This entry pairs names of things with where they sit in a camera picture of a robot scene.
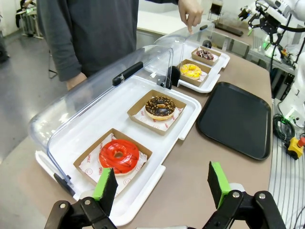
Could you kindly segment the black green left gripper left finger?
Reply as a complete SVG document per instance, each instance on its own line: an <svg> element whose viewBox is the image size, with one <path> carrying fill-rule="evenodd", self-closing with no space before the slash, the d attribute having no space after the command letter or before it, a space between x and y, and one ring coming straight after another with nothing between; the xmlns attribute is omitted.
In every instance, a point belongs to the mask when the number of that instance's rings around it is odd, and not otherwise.
<svg viewBox="0 0 305 229"><path fill-rule="evenodd" d="M115 229L110 220L110 212L115 198L118 183L112 168L105 168L96 184L91 197L79 199L71 204L59 200L54 203L46 229Z"/></svg>

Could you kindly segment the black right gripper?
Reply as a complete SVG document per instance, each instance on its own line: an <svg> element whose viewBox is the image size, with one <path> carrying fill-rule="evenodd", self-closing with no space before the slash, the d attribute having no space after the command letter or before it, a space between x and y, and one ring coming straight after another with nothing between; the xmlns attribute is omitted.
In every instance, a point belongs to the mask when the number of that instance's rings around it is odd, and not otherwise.
<svg viewBox="0 0 305 229"><path fill-rule="evenodd" d="M260 28L268 35L278 33L280 25L285 24L285 16L274 9L259 9L258 11L249 11L248 20L249 29Z"/></svg>

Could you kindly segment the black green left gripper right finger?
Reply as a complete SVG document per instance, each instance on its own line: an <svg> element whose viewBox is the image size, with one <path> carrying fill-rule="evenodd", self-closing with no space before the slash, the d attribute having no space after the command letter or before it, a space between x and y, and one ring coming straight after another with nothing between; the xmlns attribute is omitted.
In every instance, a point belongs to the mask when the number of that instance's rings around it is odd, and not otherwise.
<svg viewBox="0 0 305 229"><path fill-rule="evenodd" d="M286 228L270 192L258 191L251 196L233 189L218 162L209 162L207 181L216 211L204 229L229 229L236 220L244 221L250 229Z"/></svg>

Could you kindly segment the person's left hand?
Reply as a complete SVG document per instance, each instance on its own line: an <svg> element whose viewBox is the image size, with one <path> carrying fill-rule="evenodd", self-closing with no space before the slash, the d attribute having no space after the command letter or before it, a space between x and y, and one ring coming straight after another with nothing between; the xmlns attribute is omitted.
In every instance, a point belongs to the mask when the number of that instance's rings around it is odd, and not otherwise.
<svg viewBox="0 0 305 229"><path fill-rule="evenodd" d="M193 27L201 23L203 8L196 0L178 0L178 10L181 21L187 26L188 32L193 34Z"/></svg>

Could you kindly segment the person's right hand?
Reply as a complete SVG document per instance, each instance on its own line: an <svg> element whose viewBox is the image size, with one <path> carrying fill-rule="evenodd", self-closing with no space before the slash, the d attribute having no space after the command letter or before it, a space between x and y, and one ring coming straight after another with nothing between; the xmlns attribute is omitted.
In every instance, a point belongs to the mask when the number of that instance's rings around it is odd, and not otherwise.
<svg viewBox="0 0 305 229"><path fill-rule="evenodd" d="M75 86L82 83L86 79L87 79L87 77L84 73L79 73L77 76L67 80L66 81L66 86L67 86L68 91L73 89Z"/></svg>

